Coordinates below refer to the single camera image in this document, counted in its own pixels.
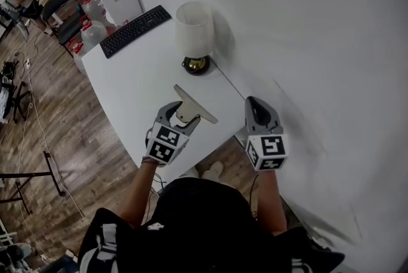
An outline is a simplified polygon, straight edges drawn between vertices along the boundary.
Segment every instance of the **wooden floor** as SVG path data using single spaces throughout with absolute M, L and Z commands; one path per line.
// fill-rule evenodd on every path
M 27 51 L 31 58 L 33 93 L 41 125 L 64 185 L 91 220 L 100 207 L 117 208 L 137 167 L 106 118 L 87 77 L 77 70 L 72 58 L 56 39 L 42 33 L 38 36 L 40 30 L 32 24 L 29 30 Z M 37 55 L 35 40 L 39 50 Z M 19 31 L 14 28 L 0 41 L 0 63 L 13 59 L 15 49 L 25 54 L 25 45 Z M 20 63 L 23 61 L 22 55 L 19 60 Z M 27 73 L 21 70 L 22 65 L 19 64 L 15 85 L 19 85 L 21 80 L 28 83 Z M 20 118 L 17 124 L 11 121 L 0 127 L 0 170 L 3 173 L 17 173 L 24 124 Z M 20 172 L 46 170 L 45 149 L 41 129 L 31 108 L 25 128 Z M 254 170 L 234 138 L 198 167 L 204 170 L 217 160 L 226 165 L 221 180 L 236 187 L 248 198 Z M 0 190 L 0 198 L 8 198 L 15 191 L 14 180 L 6 181 L 5 187 Z M 33 212 L 27 216 L 23 210 L 25 224 L 33 235 L 25 228 L 18 203 L 0 205 L 0 217 L 8 231 L 16 231 L 18 241 L 30 243 L 39 253 L 46 252 L 50 258 L 58 258 L 66 249 L 77 253 L 88 226 L 72 199 L 58 196 L 51 177 L 33 179 L 25 187 L 24 196 Z M 149 215 L 154 210 L 155 201 L 153 196 Z M 32 263 L 33 268 L 42 265 L 38 257 Z

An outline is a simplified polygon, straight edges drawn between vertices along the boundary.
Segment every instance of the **person sitting at desk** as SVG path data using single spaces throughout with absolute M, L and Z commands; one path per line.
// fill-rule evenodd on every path
M 41 19 L 41 7 L 36 0 L 6 0 L 14 8 L 20 7 L 20 15 L 25 18 L 33 19 L 38 28 L 44 33 L 53 36 L 51 28 Z
M 117 215 L 96 212 L 80 249 L 80 273 L 329 273 L 344 259 L 313 246 L 303 228 L 287 231 L 275 172 L 259 173 L 255 220 L 240 192 L 218 183 L 221 162 L 202 179 L 192 169 L 167 185 L 143 225 L 157 165 L 142 159 Z

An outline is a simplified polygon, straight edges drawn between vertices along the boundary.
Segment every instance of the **white table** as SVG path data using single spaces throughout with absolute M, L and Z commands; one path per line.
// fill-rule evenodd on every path
M 107 59 L 98 45 L 84 57 L 84 66 L 109 121 L 133 161 L 140 165 L 145 155 L 146 131 L 157 111 L 180 100 L 178 84 L 219 122 L 202 119 L 187 147 L 176 160 L 157 172 L 171 182 L 209 155 L 245 124 L 244 100 L 212 64 L 207 75 L 194 77 L 181 67 L 183 57 L 174 43 L 170 20 Z M 172 124 L 178 119 L 173 117 Z M 153 185 L 160 190 L 158 183 Z

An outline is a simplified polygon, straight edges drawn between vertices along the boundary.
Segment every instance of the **black shirt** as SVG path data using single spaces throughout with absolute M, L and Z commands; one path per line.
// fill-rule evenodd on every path
M 82 242 L 80 261 L 98 246 L 96 236 L 107 223 L 117 225 L 119 272 L 291 272 L 291 257 L 258 226 L 245 198 L 216 182 L 173 181 L 152 218 L 136 229 L 99 209 Z

